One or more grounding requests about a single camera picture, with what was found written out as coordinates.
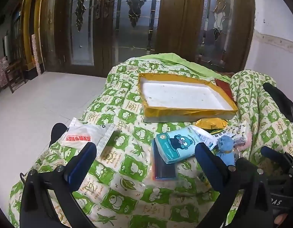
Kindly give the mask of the person's right hand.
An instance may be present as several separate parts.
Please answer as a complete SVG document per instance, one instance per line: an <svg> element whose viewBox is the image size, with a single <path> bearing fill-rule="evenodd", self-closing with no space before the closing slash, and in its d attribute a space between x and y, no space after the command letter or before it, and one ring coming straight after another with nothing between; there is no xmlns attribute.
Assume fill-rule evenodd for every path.
<svg viewBox="0 0 293 228"><path fill-rule="evenodd" d="M276 225L281 225L283 223L283 221L287 218L287 213L284 214L280 214L278 215L275 219L274 219L274 224Z"/></svg>

